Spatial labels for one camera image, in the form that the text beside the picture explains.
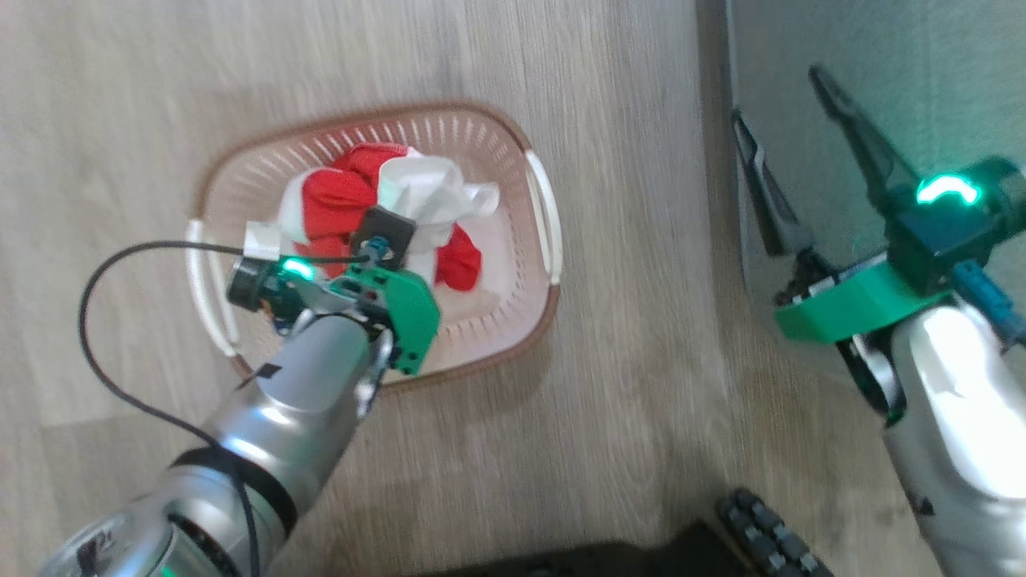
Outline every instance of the wooden floor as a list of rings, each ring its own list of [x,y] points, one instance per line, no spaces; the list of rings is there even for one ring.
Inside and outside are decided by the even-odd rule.
[[[0,3],[0,574],[148,490],[189,439],[118,403],[75,337],[86,276],[181,237],[232,145],[391,102],[515,118],[562,214],[541,346],[377,403],[278,575],[416,575],[659,544],[747,485],[839,576],[936,575],[854,388],[775,352],[741,280],[715,2]],[[96,352],[200,421],[233,384],[183,256],[102,284]]]

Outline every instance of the basket handle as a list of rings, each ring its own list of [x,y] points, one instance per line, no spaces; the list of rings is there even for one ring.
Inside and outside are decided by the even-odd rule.
[[[189,221],[189,228],[186,230],[186,240],[204,242],[203,221],[199,219],[191,219]],[[212,239],[207,237],[205,241],[212,242]],[[235,320],[235,314],[232,312],[232,306],[225,297],[224,269],[221,267],[221,261],[218,256],[213,253],[207,254],[206,261],[207,266],[204,269],[203,252],[195,248],[186,249],[186,271],[189,276],[189,288],[192,292],[193,304],[196,305],[196,312],[199,313],[203,328],[206,329],[206,333],[210,336],[210,340],[213,341],[214,346],[229,358],[238,356],[239,325]],[[218,308],[221,309],[220,322],[218,314],[214,312],[214,305],[211,303],[210,291],[206,281],[206,272],[209,272],[212,278],[213,293],[218,296]]]
[[[556,197],[552,193],[552,183],[545,172],[545,166],[535,151],[524,151],[523,155],[534,177],[527,179],[527,182],[530,184],[530,200],[535,204],[535,218],[542,241],[542,260],[545,269],[549,271],[551,282],[559,284],[559,276],[563,272],[563,231],[559,225]]]

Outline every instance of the brown basket rim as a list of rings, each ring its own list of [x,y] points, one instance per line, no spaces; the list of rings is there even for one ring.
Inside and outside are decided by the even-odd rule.
[[[189,218],[203,220],[203,216],[206,214],[206,204],[210,196],[210,189],[212,188],[213,181],[216,179],[218,175],[225,168],[225,166],[234,160],[240,154],[253,149],[255,147],[271,144],[275,141],[280,141],[292,137],[299,137],[307,132],[314,130],[322,130],[336,126],[341,123],[352,123],[361,122],[366,120],[373,120],[381,118],[383,116],[400,116],[403,114],[418,114],[423,112],[437,112],[442,110],[464,110],[471,111],[487,116],[501,124],[503,128],[513,137],[516,141],[517,146],[520,148],[520,152],[527,152],[530,150],[530,141],[523,133],[513,120],[507,116],[505,113],[488,106],[485,104],[478,103],[476,101],[469,100],[451,100],[451,101],[434,101],[422,104],[408,104],[408,105],[395,105],[395,106],[385,106],[373,109],[368,109],[362,112],[357,112],[353,114],[348,114],[344,116],[334,116],[331,118],[325,118],[323,120],[317,120],[309,124],[305,124],[299,127],[291,127],[286,130],[271,131],[263,136],[254,137],[248,139],[237,146],[233,146],[222,155],[221,159],[214,162],[214,164],[206,171],[206,176],[203,178],[203,184],[200,186],[199,191],[193,199],[192,208],[189,214]]]
[[[336,126],[343,123],[353,123],[361,122],[367,120],[373,120],[381,117],[387,116],[400,116],[404,114],[419,114],[424,112],[437,112],[444,110],[461,110],[461,111],[471,111],[482,116],[491,118],[500,125],[503,126],[516,141],[517,146],[520,148],[520,152],[526,153],[531,150],[530,141],[527,140],[526,134],[520,129],[509,116],[505,113],[497,110],[496,108],[470,100],[446,100],[446,101],[433,101],[428,103],[420,104],[407,104],[407,105],[393,105],[384,106],[368,109],[361,112],[356,112],[353,114],[348,114],[344,116],[334,116],[331,118],[325,118],[323,120],[317,120],[309,124],[305,124],[298,127],[291,127],[286,130],[270,131],[268,133],[254,137],[242,142],[239,145],[231,147],[213,165],[206,171],[206,176],[203,179],[203,184],[200,190],[196,193],[193,200],[192,209],[190,213],[190,219],[203,220],[206,214],[206,205],[210,195],[210,190],[213,186],[214,179],[224,170],[225,166],[229,162],[234,160],[240,154],[247,152],[259,146],[267,145],[275,141],[280,141],[292,137],[299,137],[306,134],[315,130],[322,130]],[[424,377],[416,377],[413,379],[408,379],[404,381],[399,381],[392,384],[383,384],[382,391],[384,392],[400,392],[404,390],[410,390],[415,388],[420,388],[424,386],[429,386],[437,384],[441,381],[448,379],[458,379],[465,377],[467,375],[489,369],[507,360],[516,358],[522,355],[528,349],[534,347],[545,335],[549,325],[552,324],[552,319],[556,314],[556,305],[559,304],[559,284],[551,284],[549,286],[548,298],[545,301],[545,308],[542,310],[542,315],[538,319],[538,323],[531,329],[530,333],[523,338],[519,343],[513,345],[512,347],[496,353],[491,356],[469,362],[467,364],[462,364],[460,367],[453,367],[445,371],[439,371],[431,375],[426,375]],[[239,377],[245,378],[252,373],[252,367],[249,362],[242,356],[238,354],[233,357],[229,357],[229,361],[232,368]]]

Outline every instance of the laundry basket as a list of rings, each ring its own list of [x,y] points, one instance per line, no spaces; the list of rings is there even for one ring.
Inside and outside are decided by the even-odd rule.
[[[500,205],[487,218],[461,222],[482,254],[477,287],[435,286],[442,310],[421,374],[390,374],[387,384],[426,383],[516,356],[548,328],[559,299],[562,237],[545,168],[520,129],[477,104],[445,103],[357,114],[242,148],[213,170],[196,196],[187,238],[238,245],[247,221],[275,220],[292,177],[328,164],[359,143],[396,142],[451,158],[467,182],[495,182]],[[186,257],[203,326],[240,376],[281,346],[261,313],[225,299],[231,262],[213,253]]]

